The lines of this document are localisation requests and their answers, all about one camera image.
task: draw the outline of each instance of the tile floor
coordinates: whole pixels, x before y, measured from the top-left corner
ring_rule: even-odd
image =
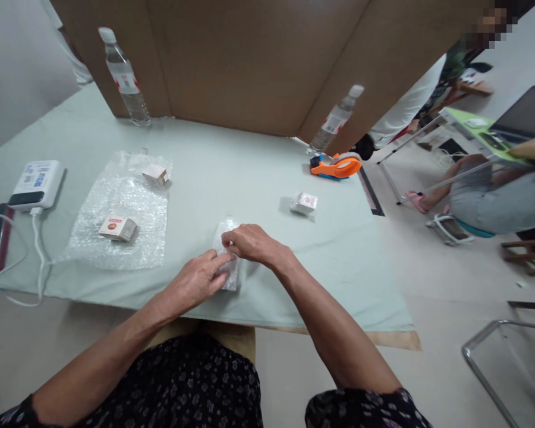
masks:
[[[389,151],[376,153],[373,161]],[[431,156],[413,144],[389,164],[408,188],[428,185],[443,174]],[[424,227],[423,215],[395,205],[379,166],[369,162],[366,172],[386,213],[384,218],[375,216],[376,226],[423,347],[420,353],[381,348],[382,354],[435,426],[505,427],[467,367],[460,346],[493,319],[535,322],[535,311],[513,312],[505,303],[535,301],[535,278],[500,258],[499,243],[515,237],[446,247]],[[129,314],[52,298],[40,309],[24,309],[0,294],[0,412],[21,401]],[[513,403],[515,416],[535,427],[535,335],[516,332],[516,340],[510,340],[505,338],[509,333],[496,332],[475,356],[490,381],[496,382],[498,393]],[[527,349],[534,350],[533,357],[526,355]],[[309,398],[333,388],[308,336],[258,329],[257,369],[266,427],[303,426]]]

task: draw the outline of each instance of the hand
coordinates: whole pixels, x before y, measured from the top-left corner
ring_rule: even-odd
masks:
[[[258,225],[242,224],[222,234],[222,244],[236,256],[272,267],[276,261],[291,252]]]
[[[208,250],[189,260],[176,278],[147,303],[153,320],[171,322],[210,298],[228,279],[228,272],[217,276],[216,272],[231,260],[234,260],[233,254],[217,256],[216,250]]]

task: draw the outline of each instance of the blue stool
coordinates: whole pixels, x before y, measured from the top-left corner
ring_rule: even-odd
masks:
[[[471,233],[474,236],[480,237],[480,238],[493,238],[495,234],[483,231],[481,229],[477,229],[473,226],[470,226],[469,224],[464,223],[462,220],[457,219],[454,217],[454,220],[456,220],[456,223],[460,225],[460,227],[465,230],[466,232]]]

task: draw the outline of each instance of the cardboard divider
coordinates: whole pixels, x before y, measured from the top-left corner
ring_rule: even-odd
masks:
[[[115,116],[128,112],[97,28],[131,60],[152,117],[309,142],[365,86],[328,153],[350,149],[490,0],[52,0]]]

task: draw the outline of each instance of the floral dress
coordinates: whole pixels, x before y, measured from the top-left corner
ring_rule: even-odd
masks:
[[[76,426],[262,427],[260,380],[247,358],[208,335],[170,339],[140,354],[97,410]],[[307,427],[419,427],[431,425],[410,394],[337,389],[307,404]],[[0,415],[0,427],[44,427],[32,396]]]

